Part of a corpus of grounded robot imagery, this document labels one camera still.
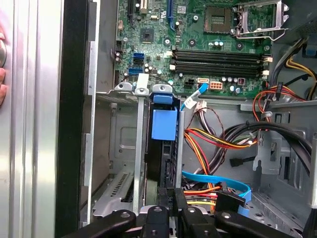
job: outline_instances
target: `side panel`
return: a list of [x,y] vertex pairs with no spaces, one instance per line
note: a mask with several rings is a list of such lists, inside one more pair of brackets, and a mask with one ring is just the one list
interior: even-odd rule
[[0,237],[53,238],[63,1],[1,0]]

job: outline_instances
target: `sata port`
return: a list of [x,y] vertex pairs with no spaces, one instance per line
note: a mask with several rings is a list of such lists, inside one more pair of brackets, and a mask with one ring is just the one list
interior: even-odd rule
[[133,59],[133,63],[134,64],[143,64],[144,63],[144,59]]

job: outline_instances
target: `blue plastic tab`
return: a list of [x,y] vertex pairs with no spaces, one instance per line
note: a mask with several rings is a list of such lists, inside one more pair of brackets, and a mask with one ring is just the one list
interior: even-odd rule
[[250,212],[249,209],[244,208],[244,207],[242,207],[241,205],[240,205],[239,208],[238,208],[238,213],[239,213],[240,215],[242,215],[242,216],[249,217],[249,212]]
[[175,140],[177,110],[153,110],[152,139]]
[[154,94],[153,102],[171,105],[173,103],[173,96],[171,94]]

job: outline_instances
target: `cable tie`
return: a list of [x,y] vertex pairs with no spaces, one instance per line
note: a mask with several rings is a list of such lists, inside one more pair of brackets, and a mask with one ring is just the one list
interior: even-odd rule
[[252,132],[249,132],[249,135],[251,136],[252,139],[256,138],[256,136]]
[[249,130],[250,129],[250,122],[249,121],[246,121],[246,126],[247,126],[247,129]]
[[283,82],[279,82],[277,85],[276,94],[275,94],[277,101],[279,101],[279,98],[281,97],[282,89],[283,89]]

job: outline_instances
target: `red wire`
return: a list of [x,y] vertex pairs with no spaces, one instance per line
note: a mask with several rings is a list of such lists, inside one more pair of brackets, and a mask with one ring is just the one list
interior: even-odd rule
[[186,129],[186,132],[190,132],[190,133],[194,134],[195,136],[197,136],[197,137],[199,137],[199,138],[201,138],[201,139],[203,139],[203,140],[205,140],[205,141],[207,141],[207,142],[209,142],[209,143],[211,143],[211,144],[213,144],[213,145],[216,145],[216,146],[219,146],[219,147],[223,147],[223,148],[227,148],[227,149],[234,148],[234,147],[230,147],[230,146],[227,146],[227,145],[218,144],[218,143],[216,143],[216,142],[214,142],[214,141],[212,141],[212,140],[208,140],[207,138],[205,138],[205,137],[203,137],[202,135],[200,135],[200,134],[194,132],[193,130]]
[[212,195],[212,194],[199,194],[198,196],[204,196],[204,197],[218,197],[217,195]]
[[208,163],[208,161],[207,161],[207,157],[206,157],[204,151],[202,150],[202,148],[200,147],[200,145],[197,143],[197,141],[196,141],[194,138],[192,138],[192,140],[194,141],[194,143],[196,144],[196,146],[199,148],[200,152],[202,153],[203,158],[204,158],[204,161],[205,161],[205,163],[206,163],[206,165],[207,165],[207,168],[206,168],[206,169],[207,169],[208,174],[209,174],[210,170],[209,170],[209,163]]

